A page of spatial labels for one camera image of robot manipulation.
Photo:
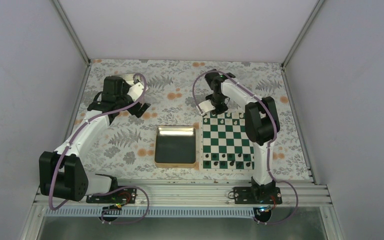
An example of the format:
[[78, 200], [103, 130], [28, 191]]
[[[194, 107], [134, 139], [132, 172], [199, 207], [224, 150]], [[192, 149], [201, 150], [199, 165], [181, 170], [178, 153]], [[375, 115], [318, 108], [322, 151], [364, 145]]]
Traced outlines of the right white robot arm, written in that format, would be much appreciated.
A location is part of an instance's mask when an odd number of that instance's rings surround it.
[[254, 202], [262, 204], [269, 199], [270, 194], [276, 193], [276, 183], [269, 170], [273, 157], [270, 145], [275, 142], [280, 130], [275, 101], [272, 97], [261, 97], [251, 92], [232, 73], [213, 69], [203, 75], [213, 92], [197, 104], [196, 108], [202, 116], [226, 112], [227, 98], [244, 108], [245, 133], [254, 149], [250, 195]]

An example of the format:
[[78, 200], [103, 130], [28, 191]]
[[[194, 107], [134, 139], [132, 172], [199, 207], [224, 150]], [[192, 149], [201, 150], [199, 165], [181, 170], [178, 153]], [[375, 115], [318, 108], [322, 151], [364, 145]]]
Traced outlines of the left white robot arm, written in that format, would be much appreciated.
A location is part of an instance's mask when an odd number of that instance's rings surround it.
[[82, 158], [109, 128], [120, 112], [140, 118], [150, 107], [141, 102], [148, 89], [141, 73], [111, 75], [103, 80], [103, 89], [87, 107], [84, 119], [73, 133], [54, 151], [39, 157], [39, 187], [42, 195], [80, 201], [84, 196], [98, 195], [111, 203], [119, 197], [114, 177], [87, 172]]

